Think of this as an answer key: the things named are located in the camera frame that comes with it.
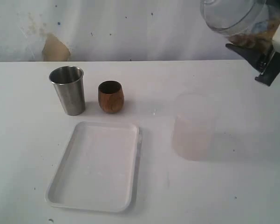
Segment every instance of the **white tray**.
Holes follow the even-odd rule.
[[[125,210],[131,201],[138,135],[133,124],[77,124],[46,201],[53,207]]]

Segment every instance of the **white table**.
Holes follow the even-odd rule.
[[[84,72],[86,111],[63,112],[48,75]],[[280,224],[280,74],[254,81],[245,61],[0,63],[0,223]],[[125,108],[104,114],[97,87],[122,83]],[[171,148],[170,106],[184,92],[220,100],[211,154],[187,161]],[[128,121],[143,132],[134,200],[121,214],[50,207],[44,194],[74,126]]]

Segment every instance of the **stainless steel cup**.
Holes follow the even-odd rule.
[[[85,110],[83,75],[83,70],[75,66],[57,68],[49,75],[65,113],[70,116]]]

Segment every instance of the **white wall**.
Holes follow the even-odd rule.
[[[205,25],[199,0],[0,0],[0,61],[42,61],[49,32],[71,61],[239,58]]]

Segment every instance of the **brown wooden cup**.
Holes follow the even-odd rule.
[[[116,81],[105,81],[98,87],[99,106],[106,113],[120,111],[124,104],[122,86]]]

